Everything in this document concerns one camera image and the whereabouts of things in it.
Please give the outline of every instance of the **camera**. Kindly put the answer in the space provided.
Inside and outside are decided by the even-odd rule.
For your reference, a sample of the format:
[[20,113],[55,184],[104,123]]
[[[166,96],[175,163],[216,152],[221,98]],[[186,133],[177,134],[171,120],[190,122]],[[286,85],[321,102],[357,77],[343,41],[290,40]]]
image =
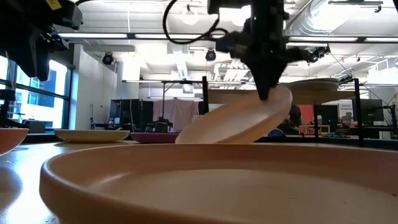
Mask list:
[[112,65],[113,63],[113,56],[112,56],[112,52],[106,52],[105,56],[102,58],[102,62],[105,65]]
[[214,60],[216,60],[216,52],[214,49],[208,49],[206,53],[206,61],[212,62]]

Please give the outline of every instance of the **table surface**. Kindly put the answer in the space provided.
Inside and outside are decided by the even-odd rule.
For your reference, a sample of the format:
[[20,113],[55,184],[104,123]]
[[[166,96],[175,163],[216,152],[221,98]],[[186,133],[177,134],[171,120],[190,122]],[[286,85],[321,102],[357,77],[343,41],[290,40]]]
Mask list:
[[[134,141],[121,141],[113,144],[70,144],[66,142],[29,144],[21,145],[0,156],[0,223],[58,223],[39,195],[40,168],[47,159],[79,149],[135,143]],[[301,145],[331,146],[311,143]]]

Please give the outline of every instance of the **ceiling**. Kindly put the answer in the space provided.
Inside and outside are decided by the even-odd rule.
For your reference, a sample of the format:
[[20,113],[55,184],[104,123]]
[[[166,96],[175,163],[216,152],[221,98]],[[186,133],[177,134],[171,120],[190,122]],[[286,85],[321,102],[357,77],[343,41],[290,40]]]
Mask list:
[[[300,17],[306,16],[308,12],[300,10],[308,3],[308,0],[286,0],[285,10],[290,14],[291,21],[287,22],[286,30],[290,32],[292,28],[299,27]],[[86,2],[79,5],[83,12],[84,24],[79,32],[132,32],[132,33],[163,33],[162,16],[163,11],[168,5],[168,1],[141,0],[97,0]],[[187,12],[187,4],[194,12]],[[201,34],[206,32],[215,20],[214,15],[206,13],[207,0],[179,0],[172,8],[167,26],[172,34]],[[398,36],[398,14],[392,0],[384,0],[382,10],[375,13],[377,6],[356,6],[345,9],[345,6],[334,8],[325,6],[322,8],[324,13],[318,16],[316,22],[322,26],[333,26],[328,35],[380,35]],[[241,30],[239,21],[231,16],[221,17],[218,27],[229,31]],[[72,32],[63,27],[59,27],[60,32]],[[137,57],[141,62],[141,75],[144,78],[156,78],[156,75],[170,74],[172,70],[177,70],[177,63],[173,54],[167,53],[166,40],[74,40],[85,44],[85,50],[98,57],[104,51],[113,51],[114,56],[120,61],[128,57]],[[213,42],[198,41],[190,46],[213,48]],[[383,57],[393,57],[398,55],[398,45],[393,44],[330,44],[332,55],[327,55],[317,63],[310,64],[298,62],[289,65],[283,79],[285,82],[292,82],[305,78],[330,77],[347,69],[352,68],[354,75],[363,80],[366,79],[368,68],[377,62],[384,60]],[[184,55],[184,62],[187,70],[195,71],[215,71],[218,63],[231,63],[228,54],[217,52],[214,62],[205,60],[206,50],[194,51]]]

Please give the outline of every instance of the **window frame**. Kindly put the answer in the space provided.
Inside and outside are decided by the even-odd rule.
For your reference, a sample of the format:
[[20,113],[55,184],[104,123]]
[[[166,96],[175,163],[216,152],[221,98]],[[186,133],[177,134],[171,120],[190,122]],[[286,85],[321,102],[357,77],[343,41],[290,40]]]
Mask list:
[[[59,95],[56,93],[53,93],[51,91],[47,91],[47,90],[41,90],[39,88],[34,88],[32,86],[27,86],[27,85],[23,85],[20,83],[17,83],[17,63],[15,63],[14,61],[9,59],[9,67],[8,67],[8,76],[7,76],[7,80],[4,79],[0,79],[0,84],[3,84],[6,86],[6,89],[11,89],[12,86],[14,86],[14,88],[18,88],[21,90],[27,90],[29,92],[32,93],[38,93],[38,94],[42,94],[42,95],[47,95],[47,96],[52,96],[55,98],[61,98],[63,99],[63,111],[62,111],[62,129],[68,129],[69,128],[69,107],[70,107],[70,95],[71,95],[71,84],[72,84],[72,73],[74,70],[74,67],[64,63],[62,60],[57,60],[55,58],[49,58],[49,62],[50,60],[54,60],[64,66],[66,66],[67,68],[67,74],[66,74],[66,78],[65,78],[65,94],[64,95]],[[46,131],[53,131],[53,128],[46,128]]]

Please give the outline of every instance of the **white ceiling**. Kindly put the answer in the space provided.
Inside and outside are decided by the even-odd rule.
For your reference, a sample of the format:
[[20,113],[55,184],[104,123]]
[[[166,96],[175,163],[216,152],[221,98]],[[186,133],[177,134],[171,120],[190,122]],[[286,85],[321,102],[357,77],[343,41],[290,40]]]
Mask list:
[[[286,11],[291,17],[307,3],[308,0],[295,0],[294,4],[287,5]],[[195,25],[188,25],[184,20],[191,19],[192,15],[184,17],[186,4],[189,2],[191,10],[198,13],[198,21]],[[382,11],[374,13],[375,7],[361,7],[349,15],[349,19],[331,35],[383,35],[398,36],[398,13],[392,0],[384,0]],[[97,0],[81,4],[79,8],[83,12],[84,24],[81,32],[133,32],[133,33],[163,33],[162,12],[168,1],[145,0],[145,1],[116,1]],[[179,0],[172,8],[168,18],[169,32],[174,34],[199,34],[205,32],[215,20],[215,16],[206,13],[206,0]],[[227,30],[241,30],[242,27],[234,25],[231,21],[222,21],[219,27]],[[60,32],[71,32],[71,30],[60,28]],[[135,57],[141,60],[141,74],[170,74],[171,70],[177,69],[172,55],[167,55],[166,40],[90,40],[88,42],[95,51],[105,46],[133,45],[136,48]],[[214,43],[199,41],[194,46],[212,48]],[[354,74],[366,77],[367,68],[380,61],[383,55],[398,55],[398,45],[371,45],[371,44],[330,44],[331,52],[346,68],[354,67]],[[128,52],[115,52],[114,56],[119,60],[131,57]],[[205,60],[205,53],[194,53],[186,55],[188,70],[213,71],[216,63],[231,60],[228,54],[217,53],[214,62]],[[344,68],[337,61],[327,56],[317,63],[308,66],[306,63],[295,63],[288,66],[285,75],[292,80],[310,77],[329,77],[342,72]]]

